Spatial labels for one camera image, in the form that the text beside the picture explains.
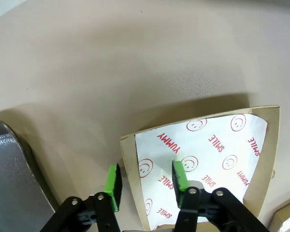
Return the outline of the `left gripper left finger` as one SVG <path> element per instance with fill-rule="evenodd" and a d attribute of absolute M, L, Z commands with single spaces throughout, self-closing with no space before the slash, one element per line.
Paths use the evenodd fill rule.
<path fill-rule="evenodd" d="M 95 224 L 99 232 L 119 232 L 115 217 L 119 211 L 122 178 L 119 165 L 110 166 L 103 191 L 86 200 L 68 197 L 43 226 L 43 232 L 86 232 Z"/>

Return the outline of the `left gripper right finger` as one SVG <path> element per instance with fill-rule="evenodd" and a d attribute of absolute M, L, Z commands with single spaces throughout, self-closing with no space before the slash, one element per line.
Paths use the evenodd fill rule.
<path fill-rule="evenodd" d="M 181 161 L 172 161 L 172 181 L 177 206 L 180 209 L 175 232 L 195 232 L 199 217 L 204 217 L 213 228 L 205 232 L 267 232 L 268 229 L 226 188 L 212 193 L 191 186 Z"/>

